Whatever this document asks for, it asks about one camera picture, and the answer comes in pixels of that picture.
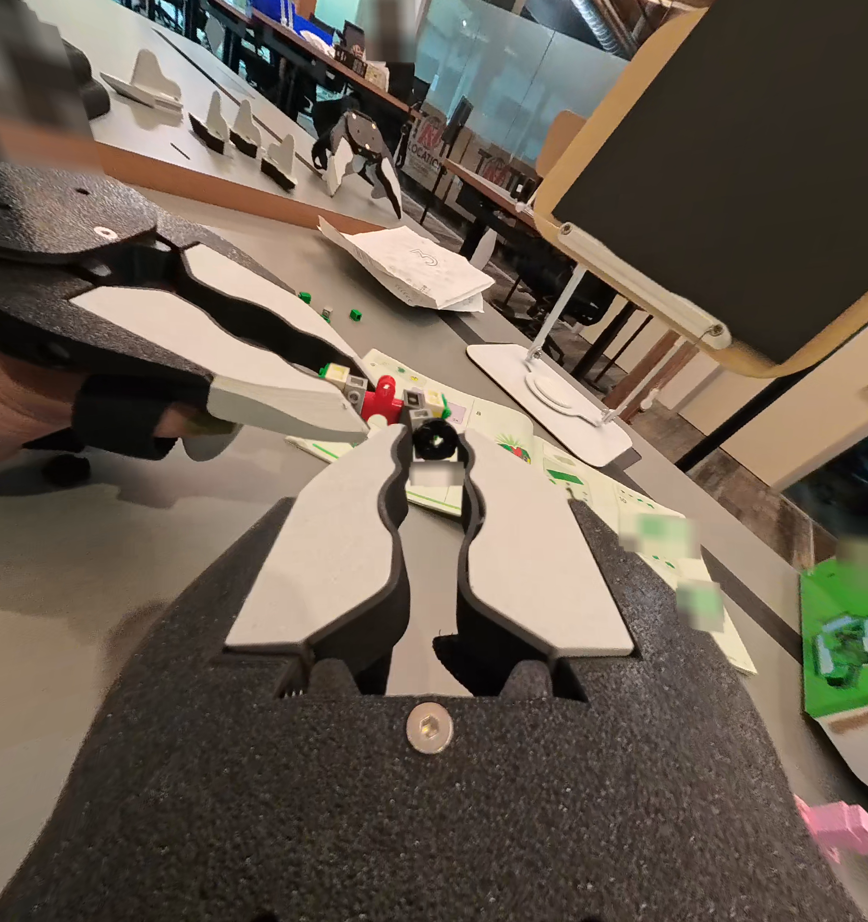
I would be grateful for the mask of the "person's left hand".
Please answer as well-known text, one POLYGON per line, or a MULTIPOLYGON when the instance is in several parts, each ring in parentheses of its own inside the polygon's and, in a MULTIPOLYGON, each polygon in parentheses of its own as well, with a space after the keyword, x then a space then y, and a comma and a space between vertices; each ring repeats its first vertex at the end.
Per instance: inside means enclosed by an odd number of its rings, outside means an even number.
POLYGON ((174 444, 203 444, 209 459, 231 444, 237 423, 172 400, 160 380, 45 368, 0 352, 0 463, 59 432, 87 447, 161 460, 174 444))

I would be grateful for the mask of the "toy brick instruction booklet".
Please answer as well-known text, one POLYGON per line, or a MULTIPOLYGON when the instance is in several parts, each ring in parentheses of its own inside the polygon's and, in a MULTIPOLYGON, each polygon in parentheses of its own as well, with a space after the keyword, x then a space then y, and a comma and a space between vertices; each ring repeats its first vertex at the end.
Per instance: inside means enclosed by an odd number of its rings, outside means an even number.
MULTIPOLYGON (((579 461, 566 450, 552 446, 536 435, 534 423, 522 411, 509 409, 496 402, 479 398, 444 385, 433 378, 421 375, 391 356, 371 350, 363 358, 370 371, 370 381, 375 384, 380 377, 392 377, 397 396, 406 389, 422 391, 428 402, 437 396, 441 404, 446 401, 451 414, 448 421, 458 431, 466 429, 484 432, 496 444, 511 454, 543 472, 553 484, 566 490, 570 499, 581 501, 596 513, 601 521, 618 536, 621 519, 639 513, 664 515, 684 519, 681 513, 670 510, 658 501, 651 500, 637 490, 601 474, 598 469, 579 461)), ((286 436, 289 444, 329 464, 352 450, 348 443, 322 442, 302 437, 286 436)), ((462 487, 406 486, 408 501, 421 508, 459 519, 462 513, 462 487)), ((711 582, 709 570, 700 556, 673 558, 663 552, 650 556, 638 554, 647 566, 658 573, 671 589, 685 581, 711 582)), ((739 672, 748 675, 758 671, 746 650, 726 608, 722 631, 710 634, 728 662, 739 672)))

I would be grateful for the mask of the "black and white gripper device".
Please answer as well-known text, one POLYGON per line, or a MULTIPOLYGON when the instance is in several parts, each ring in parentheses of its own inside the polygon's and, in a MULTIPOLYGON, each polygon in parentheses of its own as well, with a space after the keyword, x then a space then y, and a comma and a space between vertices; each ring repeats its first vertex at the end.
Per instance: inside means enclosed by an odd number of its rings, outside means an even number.
POLYGON ((334 197, 349 175, 362 177, 372 185, 373 199, 390 202, 396 218, 403 218, 403 196, 391 152, 378 124, 358 109, 348 109, 320 135, 311 149, 314 169, 319 172, 329 196, 334 197))

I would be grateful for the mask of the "green red toy brick assembly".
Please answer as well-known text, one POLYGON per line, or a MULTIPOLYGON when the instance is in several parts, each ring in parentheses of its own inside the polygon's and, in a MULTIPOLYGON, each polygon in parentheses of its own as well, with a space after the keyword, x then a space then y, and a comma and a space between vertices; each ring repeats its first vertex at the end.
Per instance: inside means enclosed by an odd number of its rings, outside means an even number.
POLYGON ((353 374, 339 363, 326 363, 318 374, 342 392, 366 423, 381 417, 387 425, 403 423, 415 431, 430 421, 446 421, 453 414, 445 393, 437 389, 403 387, 392 375, 382 375, 371 386, 368 378, 353 374))

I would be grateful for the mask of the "green toy brick box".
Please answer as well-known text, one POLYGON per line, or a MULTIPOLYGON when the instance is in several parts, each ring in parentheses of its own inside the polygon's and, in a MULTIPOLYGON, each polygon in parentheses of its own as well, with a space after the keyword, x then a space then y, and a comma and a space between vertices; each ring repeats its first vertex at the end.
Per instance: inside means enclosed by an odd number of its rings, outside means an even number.
POLYGON ((827 559, 800 574, 805 713, 868 787, 868 582, 827 559))

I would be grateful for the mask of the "white cabinet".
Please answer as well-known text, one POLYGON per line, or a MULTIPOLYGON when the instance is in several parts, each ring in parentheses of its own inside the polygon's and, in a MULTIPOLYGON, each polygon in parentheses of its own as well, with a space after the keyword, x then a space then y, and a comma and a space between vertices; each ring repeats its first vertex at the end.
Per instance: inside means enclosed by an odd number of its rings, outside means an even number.
MULTIPOLYGON (((698 354, 657 395, 709 434, 767 379, 734 374, 698 354)), ((868 435, 868 327, 722 446, 742 467, 784 489, 868 435)))

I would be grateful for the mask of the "long wooden table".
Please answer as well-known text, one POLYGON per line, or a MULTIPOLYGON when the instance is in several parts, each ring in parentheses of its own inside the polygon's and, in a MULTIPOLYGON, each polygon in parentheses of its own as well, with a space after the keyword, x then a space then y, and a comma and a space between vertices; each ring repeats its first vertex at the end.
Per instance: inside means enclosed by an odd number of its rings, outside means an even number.
POLYGON ((216 16, 235 36, 234 39, 227 40, 224 44, 222 55, 222 62, 234 72, 240 63, 241 42, 250 31, 261 44, 290 62, 294 67, 304 70, 315 80, 326 75, 328 71, 332 71, 340 75, 349 86, 360 88, 364 93, 377 99, 379 103, 400 112, 404 118, 415 120, 421 115, 418 109, 412 108, 406 102, 384 91, 333 55, 320 52, 313 43, 261 11, 245 12, 232 3, 223 1, 191 2, 190 5, 195 13, 201 11, 216 16))

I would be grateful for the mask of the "pink toy brick figure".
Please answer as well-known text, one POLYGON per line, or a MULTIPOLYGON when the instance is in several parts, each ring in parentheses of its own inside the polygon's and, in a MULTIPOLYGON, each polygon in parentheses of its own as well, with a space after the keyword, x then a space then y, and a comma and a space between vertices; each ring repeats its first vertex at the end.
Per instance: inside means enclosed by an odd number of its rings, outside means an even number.
POLYGON ((857 804, 835 801, 809 805, 794 795, 798 813, 824 855, 841 862, 841 852, 868 857, 868 812, 857 804))

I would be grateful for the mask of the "white paper bag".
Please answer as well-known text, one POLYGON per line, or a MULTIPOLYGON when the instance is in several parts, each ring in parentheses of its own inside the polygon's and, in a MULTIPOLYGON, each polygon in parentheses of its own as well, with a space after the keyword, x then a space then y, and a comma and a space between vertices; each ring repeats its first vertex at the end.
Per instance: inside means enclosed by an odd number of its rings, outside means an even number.
POLYGON ((492 278, 408 227, 346 234, 320 218, 318 229, 405 305, 457 314, 485 309, 492 278))

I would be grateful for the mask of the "small grey wedge part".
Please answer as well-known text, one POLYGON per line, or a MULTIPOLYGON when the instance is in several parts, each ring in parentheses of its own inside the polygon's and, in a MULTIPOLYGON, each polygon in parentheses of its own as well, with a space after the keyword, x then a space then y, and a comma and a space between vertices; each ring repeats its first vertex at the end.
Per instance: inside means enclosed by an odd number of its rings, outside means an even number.
POLYGON ((296 162, 294 137, 291 134, 281 141, 274 141, 264 149, 259 168, 262 174, 271 179, 281 190, 291 193, 297 181, 294 175, 296 162))
POLYGON ((234 147, 248 158, 257 160, 261 151, 261 133, 257 128, 251 105, 243 98, 229 131, 234 147))
POLYGON ((187 114, 190 129, 200 143, 211 152, 223 156, 229 141, 229 128, 221 111, 221 96, 218 89, 213 90, 209 98, 209 107, 203 117, 190 111, 187 114))

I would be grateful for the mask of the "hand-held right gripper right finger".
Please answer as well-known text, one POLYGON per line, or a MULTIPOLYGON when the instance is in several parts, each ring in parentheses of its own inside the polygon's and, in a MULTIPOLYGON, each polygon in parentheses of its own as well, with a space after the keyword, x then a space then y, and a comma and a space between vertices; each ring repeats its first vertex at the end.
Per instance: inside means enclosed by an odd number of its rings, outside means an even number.
POLYGON ((467 609, 547 659, 623 657, 635 644, 566 494, 481 432, 462 438, 467 609))

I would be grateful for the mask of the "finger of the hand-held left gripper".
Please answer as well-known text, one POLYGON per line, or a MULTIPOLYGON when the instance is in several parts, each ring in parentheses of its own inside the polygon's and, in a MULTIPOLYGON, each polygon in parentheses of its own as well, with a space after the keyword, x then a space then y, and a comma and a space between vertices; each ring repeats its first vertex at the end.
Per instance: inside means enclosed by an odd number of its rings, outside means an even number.
POLYGON ((340 342, 292 327, 288 357, 236 336, 172 292, 99 287, 70 304, 161 347, 209 374, 206 409, 222 421, 330 442, 362 442, 368 426, 342 390, 319 375, 355 355, 340 342))
POLYGON ((181 254, 180 295, 232 336, 313 373, 330 363, 367 376, 355 351, 295 294, 204 244, 181 254))

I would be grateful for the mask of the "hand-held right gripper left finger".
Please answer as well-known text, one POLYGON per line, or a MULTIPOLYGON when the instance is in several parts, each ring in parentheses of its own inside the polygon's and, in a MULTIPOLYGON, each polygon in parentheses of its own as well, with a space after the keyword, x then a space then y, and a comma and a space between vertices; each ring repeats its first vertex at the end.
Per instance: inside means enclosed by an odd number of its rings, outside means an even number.
POLYGON ((404 424, 368 439, 298 494, 224 642, 228 653, 339 660, 362 693, 384 693, 408 627, 399 530, 413 457, 404 424))

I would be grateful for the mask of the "large grey wedge part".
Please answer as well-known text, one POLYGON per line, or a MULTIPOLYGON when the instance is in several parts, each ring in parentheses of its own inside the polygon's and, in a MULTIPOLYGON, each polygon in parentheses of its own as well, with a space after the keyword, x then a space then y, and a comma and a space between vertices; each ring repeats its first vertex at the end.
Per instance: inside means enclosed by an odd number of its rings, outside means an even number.
POLYGON ((178 113, 183 111, 181 87, 163 75, 158 58, 149 49, 142 48, 137 53, 128 80, 104 72, 100 76, 107 86, 123 98, 152 109, 178 113))

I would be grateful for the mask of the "black round toy brick piece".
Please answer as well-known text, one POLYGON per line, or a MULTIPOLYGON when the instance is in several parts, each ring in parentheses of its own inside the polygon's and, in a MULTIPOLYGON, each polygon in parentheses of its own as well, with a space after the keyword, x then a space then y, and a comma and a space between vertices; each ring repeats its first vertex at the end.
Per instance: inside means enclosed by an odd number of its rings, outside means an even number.
POLYGON ((412 429, 416 460, 425 463, 451 462, 460 448, 460 433, 450 421, 424 419, 412 429))

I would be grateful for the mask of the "black office chair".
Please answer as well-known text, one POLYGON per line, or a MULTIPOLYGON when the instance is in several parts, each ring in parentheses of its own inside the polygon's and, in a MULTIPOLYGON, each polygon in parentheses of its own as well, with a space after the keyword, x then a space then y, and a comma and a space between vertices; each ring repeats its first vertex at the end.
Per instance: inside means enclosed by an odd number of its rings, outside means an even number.
MULTIPOLYGON (((536 241, 530 249, 515 252, 511 265, 534 299, 534 306, 526 316, 512 323, 533 336, 555 306, 576 266, 555 248, 543 247, 536 241)), ((618 295, 611 285, 588 272, 571 295, 562 317, 584 327, 594 326, 605 317, 618 295)))

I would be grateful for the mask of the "black panel on white stand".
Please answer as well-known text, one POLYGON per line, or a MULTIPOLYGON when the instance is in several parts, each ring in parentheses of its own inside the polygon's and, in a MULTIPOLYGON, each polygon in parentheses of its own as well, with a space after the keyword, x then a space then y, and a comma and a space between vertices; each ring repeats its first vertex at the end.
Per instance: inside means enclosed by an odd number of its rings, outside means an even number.
POLYGON ((532 218, 579 271, 770 382, 689 471, 868 327, 868 2, 712 2, 662 25, 532 218))

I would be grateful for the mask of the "grey desk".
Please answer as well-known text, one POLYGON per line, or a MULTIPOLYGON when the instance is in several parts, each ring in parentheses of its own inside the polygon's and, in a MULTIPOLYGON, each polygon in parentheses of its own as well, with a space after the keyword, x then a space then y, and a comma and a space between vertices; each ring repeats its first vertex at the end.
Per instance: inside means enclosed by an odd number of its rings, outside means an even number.
MULTIPOLYGON (((488 308, 474 316, 402 306, 312 230, 142 189, 169 212, 212 227, 296 289, 331 306, 364 354, 380 349, 476 396, 511 403, 468 360, 474 342, 522 338, 488 308), (360 322, 349 311, 362 311, 360 322)), ((790 787, 810 802, 868 793, 798 704, 793 643, 766 631, 795 622, 795 573, 642 437, 610 475, 695 519, 717 570, 743 587, 726 606, 758 669, 745 678, 790 787)), ((118 673, 170 603, 274 502, 324 469, 272 433, 242 432, 208 464, 101 455, 95 480, 44 491, 39 456, 0 467, 0 891, 56 804, 82 739, 118 673)))

